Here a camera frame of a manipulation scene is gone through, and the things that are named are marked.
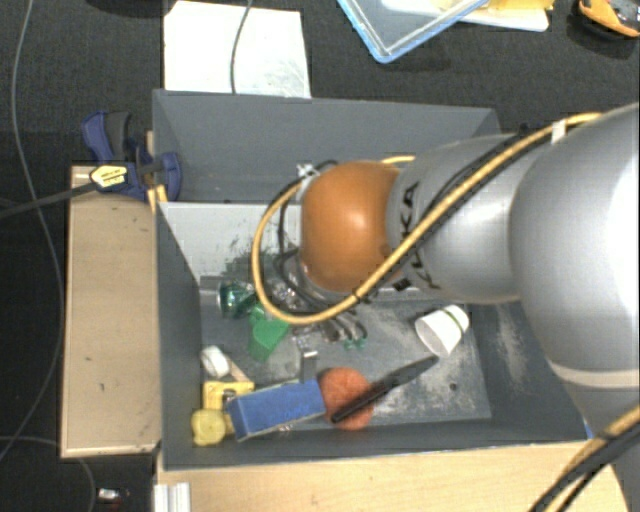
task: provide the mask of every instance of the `gray box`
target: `gray box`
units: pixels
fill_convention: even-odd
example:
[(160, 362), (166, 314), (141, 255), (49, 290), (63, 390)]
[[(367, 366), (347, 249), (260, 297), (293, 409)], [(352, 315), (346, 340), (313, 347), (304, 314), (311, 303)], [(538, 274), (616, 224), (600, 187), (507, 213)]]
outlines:
[[(248, 323), (216, 307), (221, 279), (248, 278), (251, 235), (266, 203), (295, 165), (376, 159), (497, 133), (488, 109), (215, 94), (154, 94), (156, 153), (184, 167), (180, 203), (157, 215), (162, 380), (162, 450), (169, 470), (555, 442), (585, 437), (582, 419), (549, 369), (519, 304), (469, 305), (472, 328), (451, 356), (387, 397), (370, 427), (342, 432), (322, 420), (238, 444), (193, 444), (201, 407), (199, 352), (220, 345), (259, 385), (294, 377), (295, 346), (284, 340), (264, 365), (246, 353)], [(291, 209), (288, 229), (295, 232)], [(273, 239), (266, 244), (273, 246)], [(320, 343), (320, 369), (353, 366), (370, 379), (420, 357), (411, 322), (440, 304), (420, 292), (383, 290), (359, 308), (365, 348)]]

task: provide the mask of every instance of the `black surface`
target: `black surface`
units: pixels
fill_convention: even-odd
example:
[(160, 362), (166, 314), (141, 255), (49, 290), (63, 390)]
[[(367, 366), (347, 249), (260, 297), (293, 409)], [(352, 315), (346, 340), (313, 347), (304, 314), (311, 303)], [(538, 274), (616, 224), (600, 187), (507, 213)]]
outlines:
[[(373, 60), (332, 0), (256, 3), (304, 4), (316, 97), (487, 106), (496, 109), (505, 129), (638, 101), (638, 42), (606, 41), (585, 31), (569, 19), (567, 0), (557, 1), (552, 26), (543, 34), (458, 25), (386, 66)], [(161, 22), (150, 4), (35, 0), (18, 81), (18, 116), (39, 194), (64, 188), (71, 161), (86, 157), (78, 124), (88, 113), (129, 110), (133, 131), (150, 127), (150, 92), (161, 86)], [(0, 2), (0, 198), (14, 201), (27, 199), (9, 114), (9, 77), (25, 7), (26, 0)], [(47, 218), (62, 256), (64, 211), (49, 208)], [(59, 321), (51, 264), (34, 214), (0, 225), (0, 296), (4, 435), (13, 432), (37, 393)], [(27, 433), (57, 436), (59, 389), (51, 386)], [(84, 510), (80, 470), (47, 462), (47, 453), (18, 446), (0, 463), (0, 510)], [(99, 486), (131, 489), (123, 510), (145, 510), (149, 460), (131, 461), (92, 467)], [(33, 487), (20, 487), (25, 482)], [(76, 489), (75, 501), (56, 501), (65, 486)]]

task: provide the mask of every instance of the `blue sponge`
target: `blue sponge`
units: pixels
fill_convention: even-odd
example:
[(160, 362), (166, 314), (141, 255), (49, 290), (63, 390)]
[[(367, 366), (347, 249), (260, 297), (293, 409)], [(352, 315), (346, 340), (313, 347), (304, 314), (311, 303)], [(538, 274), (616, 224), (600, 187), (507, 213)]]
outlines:
[(241, 395), (227, 404), (238, 441), (326, 412), (316, 379), (292, 382)]

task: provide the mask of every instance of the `white plastic cap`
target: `white plastic cap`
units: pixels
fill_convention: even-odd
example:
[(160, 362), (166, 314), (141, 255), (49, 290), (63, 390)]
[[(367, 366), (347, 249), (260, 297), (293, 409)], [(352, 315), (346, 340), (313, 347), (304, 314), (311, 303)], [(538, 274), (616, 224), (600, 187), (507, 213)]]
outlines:
[(444, 358), (460, 343), (469, 328), (469, 317), (462, 308), (451, 305), (418, 318), (415, 326), (427, 348)]
[(200, 362), (214, 379), (220, 379), (229, 373), (229, 360), (217, 346), (211, 345), (200, 352)]

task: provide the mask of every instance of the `blue clamp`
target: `blue clamp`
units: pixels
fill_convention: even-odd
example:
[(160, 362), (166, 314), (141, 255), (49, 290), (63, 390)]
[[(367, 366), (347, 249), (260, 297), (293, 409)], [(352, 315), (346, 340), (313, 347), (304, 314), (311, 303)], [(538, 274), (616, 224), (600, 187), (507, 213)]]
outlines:
[[(97, 111), (81, 123), (82, 137), (99, 164), (118, 164), (126, 168), (123, 177), (105, 186), (92, 180), (99, 192), (115, 192), (139, 201), (147, 200), (147, 190), (152, 185), (162, 184), (167, 189), (167, 198), (175, 201), (182, 186), (182, 169), (175, 153), (163, 153), (154, 161), (144, 144), (128, 136), (131, 114), (128, 112)], [(152, 183), (146, 178), (152, 175)]]

